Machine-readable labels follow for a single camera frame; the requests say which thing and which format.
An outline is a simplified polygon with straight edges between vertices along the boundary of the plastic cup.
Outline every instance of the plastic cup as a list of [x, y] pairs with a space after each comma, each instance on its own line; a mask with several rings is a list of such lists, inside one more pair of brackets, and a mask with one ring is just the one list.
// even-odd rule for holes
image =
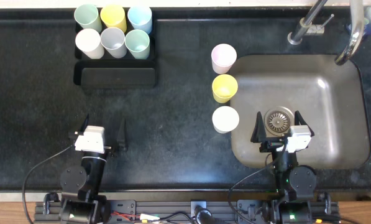
[[98, 9], [92, 4], [84, 4], [76, 8], [74, 17], [77, 23], [84, 29], [94, 29], [101, 32], [103, 25], [98, 16]]
[[213, 97], [218, 103], [228, 102], [237, 92], [237, 81], [232, 75], [219, 75], [211, 85]]
[[100, 59], [104, 55], [99, 33], [94, 29], [83, 29], [75, 39], [76, 46], [91, 59]]
[[126, 35], [125, 44], [135, 59], [147, 59], [149, 56], [149, 36], [145, 31], [132, 30]]
[[213, 113], [213, 126], [220, 134], [228, 133], [239, 124], [239, 114], [230, 106], [221, 106]]
[[126, 16], [123, 7], [120, 5], [111, 4], [103, 7], [101, 19], [107, 27], [116, 27], [123, 32], [127, 30]]
[[116, 27], [107, 28], [101, 33], [101, 44], [115, 58], [122, 58], [127, 53], [124, 39], [123, 31]]
[[236, 61], [236, 50], [229, 44], [219, 44], [211, 51], [211, 63], [217, 74], [229, 71]]
[[152, 31], [152, 11], [149, 7], [131, 7], [127, 13], [129, 21], [134, 29], [140, 29], [150, 34]]

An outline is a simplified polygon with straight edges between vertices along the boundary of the chrome faucet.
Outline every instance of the chrome faucet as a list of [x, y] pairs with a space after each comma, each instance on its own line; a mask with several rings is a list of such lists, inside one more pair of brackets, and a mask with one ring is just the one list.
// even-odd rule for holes
[[[311, 28], [313, 28], [312, 21], [315, 19], [316, 15], [319, 11], [323, 8], [326, 4], [327, 0], [318, 0], [315, 5], [309, 10], [305, 18], [300, 19], [296, 30], [294, 32], [289, 33], [288, 41], [291, 44], [297, 45], [300, 44], [303, 40], [303, 36], [310, 33]], [[364, 5], [362, 0], [350, 0], [350, 11], [351, 11], [351, 21], [352, 21], [352, 29], [351, 29], [351, 37], [348, 45], [343, 50], [341, 54], [339, 54], [334, 62], [337, 65], [343, 65], [346, 63], [356, 52], [360, 41], [362, 40], [362, 36], [364, 35], [364, 28], [365, 28], [365, 18], [364, 18]], [[324, 25], [314, 28], [315, 30], [321, 30]]]

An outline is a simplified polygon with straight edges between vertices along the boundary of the sink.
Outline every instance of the sink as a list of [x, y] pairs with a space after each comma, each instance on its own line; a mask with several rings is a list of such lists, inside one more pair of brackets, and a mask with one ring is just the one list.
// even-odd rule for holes
[[238, 82], [231, 107], [239, 114], [232, 150], [245, 166], [263, 167], [266, 153], [251, 143], [257, 112], [267, 136], [294, 125], [299, 111], [315, 132], [298, 162], [317, 169], [351, 169], [369, 159], [370, 140], [358, 69], [334, 63], [334, 55], [249, 55], [232, 66]]

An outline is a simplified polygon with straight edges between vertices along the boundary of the faucet base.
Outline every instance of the faucet base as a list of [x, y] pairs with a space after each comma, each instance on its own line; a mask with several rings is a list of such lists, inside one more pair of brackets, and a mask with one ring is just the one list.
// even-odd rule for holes
[[289, 43], [293, 44], [293, 45], [299, 45], [301, 44], [301, 41], [303, 41], [303, 39], [301, 38], [299, 41], [294, 41], [291, 39], [291, 33], [290, 32], [288, 35], [287, 35], [287, 41], [289, 41]]

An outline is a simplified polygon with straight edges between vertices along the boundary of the sink drain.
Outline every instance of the sink drain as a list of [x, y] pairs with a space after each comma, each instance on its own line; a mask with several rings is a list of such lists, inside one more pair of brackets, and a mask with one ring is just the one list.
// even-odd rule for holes
[[265, 114], [265, 127], [272, 134], [281, 136], [293, 121], [293, 113], [286, 107], [278, 106]]

